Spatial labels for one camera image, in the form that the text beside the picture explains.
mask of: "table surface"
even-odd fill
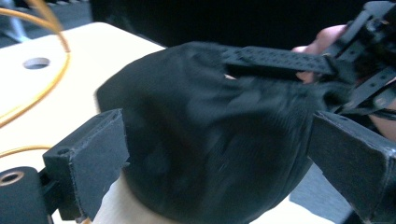
[[[99,110],[95,91],[126,64],[163,47],[105,23],[91,23],[64,32],[71,61],[56,88],[27,113],[0,128],[0,151],[31,145],[53,146]],[[65,54],[55,35],[0,49],[0,114],[31,99],[56,76]],[[47,58],[49,66],[30,70],[23,63]],[[0,172],[18,166],[44,168],[43,150],[0,159]],[[54,215],[55,223],[61,221]],[[103,199],[93,223],[175,223],[150,212],[126,188],[123,176]],[[332,223],[285,199],[253,223]]]

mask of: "black cloth bag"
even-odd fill
[[[188,43],[128,64],[97,92],[123,108],[135,196],[182,223],[249,223],[280,203],[311,165],[313,113],[352,85],[237,79],[220,46]]]

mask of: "white table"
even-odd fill
[[[64,32],[72,50],[60,84],[38,105],[0,129],[0,151],[30,145],[55,145],[99,111],[94,93],[127,63],[162,47],[104,23],[92,23]],[[23,63],[44,57],[50,65],[29,70]],[[0,114],[40,91],[64,61],[55,35],[0,49]],[[24,152],[0,160],[0,172],[17,166],[41,170],[43,151]],[[63,223],[54,216],[55,223]],[[150,212],[126,188],[123,177],[103,200],[93,223],[175,223]],[[331,223],[286,199],[254,223]]]

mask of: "yellow cable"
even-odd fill
[[[50,12],[48,7],[41,1],[41,0],[30,0],[31,5],[36,6],[37,10],[46,17],[47,20],[40,19],[35,16],[31,16],[26,13],[21,13],[19,11],[10,10],[6,8],[0,8],[0,15],[6,16],[13,16],[18,17],[22,20],[29,21],[35,23],[39,26],[45,27],[59,36],[62,45],[64,47],[64,51],[66,52],[66,58],[64,60],[64,65],[57,74],[57,76],[50,82],[50,84],[39,94],[35,95],[29,102],[26,102],[22,105],[18,105],[12,109],[10,109],[7,113],[0,116],[0,128],[10,123],[12,120],[19,117],[21,114],[29,110],[33,105],[37,104],[40,100],[42,100],[53,88],[60,82],[64,73],[70,63],[70,48],[68,47],[67,41],[65,40],[64,36],[60,32],[61,25],[59,24],[58,20],[55,16]]]
[[[17,147],[17,148],[13,148],[11,150],[0,152],[0,158],[10,156],[12,154],[24,152],[24,151],[39,150],[39,149],[48,150],[50,148],[51,148],[50,146],[44,146],[44,145],[43,146]]]

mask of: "black fabric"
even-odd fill
[[[95,0],[92,17],[171,47],[190,41],[291,49],[352,21],[367,0]]]
[[[219,46],[189,43],[125,66],[97,92],[123,108],[125,174],[137,198],[183,223],[248,223],[280,203],[311,165],[312,115],[349,84],[225,78]]]

